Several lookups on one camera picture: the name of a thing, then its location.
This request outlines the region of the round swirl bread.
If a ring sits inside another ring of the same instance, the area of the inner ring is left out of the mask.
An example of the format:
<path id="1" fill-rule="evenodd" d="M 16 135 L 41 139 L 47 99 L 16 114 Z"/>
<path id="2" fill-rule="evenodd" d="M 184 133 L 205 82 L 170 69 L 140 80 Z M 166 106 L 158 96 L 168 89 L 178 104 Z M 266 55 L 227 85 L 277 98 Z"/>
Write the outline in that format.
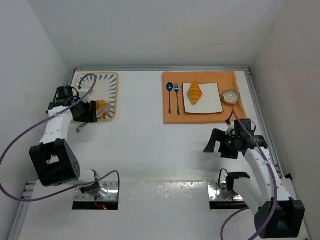
<path id="1" fill-rule="evenodd" d="M 111 111 L 112 105 L 110 102 L 107 102 L 105 100 L 98 100 L 96 102 L 96 116 L 97 119 L 103 119 L 106 117 L 109 112 Z"/>

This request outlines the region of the metal tongs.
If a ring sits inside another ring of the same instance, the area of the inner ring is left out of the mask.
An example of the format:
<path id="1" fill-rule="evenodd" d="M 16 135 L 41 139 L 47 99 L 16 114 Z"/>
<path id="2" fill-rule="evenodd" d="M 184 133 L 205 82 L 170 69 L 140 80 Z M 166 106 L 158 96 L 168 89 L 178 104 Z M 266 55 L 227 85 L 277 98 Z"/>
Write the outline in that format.
<path id="1" fill-rule="evenodd" d="M 87 122 L 81 122 L 80 124 L 78 124 L 78 126 L 76 127 L 76 132 L 80 133 L 87 124 Z"/>

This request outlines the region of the long croissant bread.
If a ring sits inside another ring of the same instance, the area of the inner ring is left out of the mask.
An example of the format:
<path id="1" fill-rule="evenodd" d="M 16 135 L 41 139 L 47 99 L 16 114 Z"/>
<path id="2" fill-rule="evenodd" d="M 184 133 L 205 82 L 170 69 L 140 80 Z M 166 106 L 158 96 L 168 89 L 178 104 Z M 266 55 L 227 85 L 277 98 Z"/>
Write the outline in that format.
<path id="1" fill-rule="evenodd" d="M 194 106 L 203 96 L 203 92 L 200 88 L 200 85 L 197 81 L 192 82 L 187 92 L 190 103 Z"/>

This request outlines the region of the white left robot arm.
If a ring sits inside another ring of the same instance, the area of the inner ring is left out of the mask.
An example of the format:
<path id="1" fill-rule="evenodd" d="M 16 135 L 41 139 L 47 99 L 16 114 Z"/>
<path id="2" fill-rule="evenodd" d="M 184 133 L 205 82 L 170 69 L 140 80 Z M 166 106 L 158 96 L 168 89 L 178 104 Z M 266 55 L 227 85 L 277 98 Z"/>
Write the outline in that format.
<path id="1" fill-rule="evenodd" d="M 67 143 L 69 125 L 72 121 L 80 125 L 77 131 L 88 123 L 97 123 L 105 110 L 105 100 L 91 100 L 86 89 L 72 86 L 57 88 L 47 114 L 49 121 L 39 144 L 32 146 L 29 155 L 43 186 L 79 186 L 83 194 L 95 196 L 101 189 L 95 170 L 85 170 Z"/>

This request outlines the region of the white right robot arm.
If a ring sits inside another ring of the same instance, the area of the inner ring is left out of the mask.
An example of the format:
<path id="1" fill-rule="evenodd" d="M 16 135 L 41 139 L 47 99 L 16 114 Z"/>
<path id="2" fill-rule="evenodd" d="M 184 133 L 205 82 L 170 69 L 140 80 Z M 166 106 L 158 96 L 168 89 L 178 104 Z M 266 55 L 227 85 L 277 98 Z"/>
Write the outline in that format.
<path id="1" fill-rule="evenodd" d="M 253 238 L 297 238 L 305 207 L 284 187 L 273 162 L 266 140 L 255 135 L 250 119 L 226 121 L 226 131 L 213 129 L 204 153 L 213 153 L 216 143 L 221 158 L 236 160 L 242 154 L 252 169 L 254 185 L 246 172 L 225 173 L 225 180 L 208 182 L 211 209 L 245 209 L 254 216 L 256 233 Z"/>

